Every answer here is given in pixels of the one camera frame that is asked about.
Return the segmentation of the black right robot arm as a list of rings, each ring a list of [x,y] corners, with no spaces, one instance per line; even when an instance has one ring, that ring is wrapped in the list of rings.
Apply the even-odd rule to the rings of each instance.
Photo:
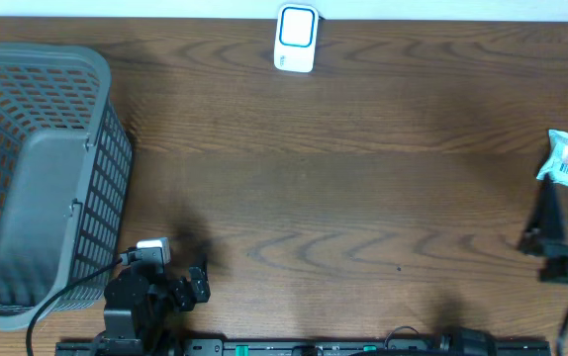
[[[525,255],[541,257],[543,266],[538,271],[542,283],[568,285],[568,242],[556,189],[551,179],[540,184],[535,208],[521,235],[518,250]],[[560,323],[554,352],[564,353],[568,337],[568,309]],[[453,355],[546,355],[544,343],[528,345],[519,341],[498,341],[484,333],[472,336],[464,329],[440,339],[440,349]]]

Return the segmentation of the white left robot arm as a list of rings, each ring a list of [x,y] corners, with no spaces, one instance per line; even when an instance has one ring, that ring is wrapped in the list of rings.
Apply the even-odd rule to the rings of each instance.
[[[188,277],[165,272],[159,249],[122,255],[126,269],[107,285],[104,297],[105,331],[97,337],[97,355],[182,355],[181,342],[166,327],[166,320],[192,311],[211,297],[207,256],[189,268]]]

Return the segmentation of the pale green tissue pack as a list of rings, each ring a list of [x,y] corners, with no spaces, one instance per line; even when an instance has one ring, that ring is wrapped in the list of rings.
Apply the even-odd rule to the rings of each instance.
[[[549,176],[553,183],[568,187],[568,133],[549,130],[548,138],[550,151],[536,179],[543,180]]]

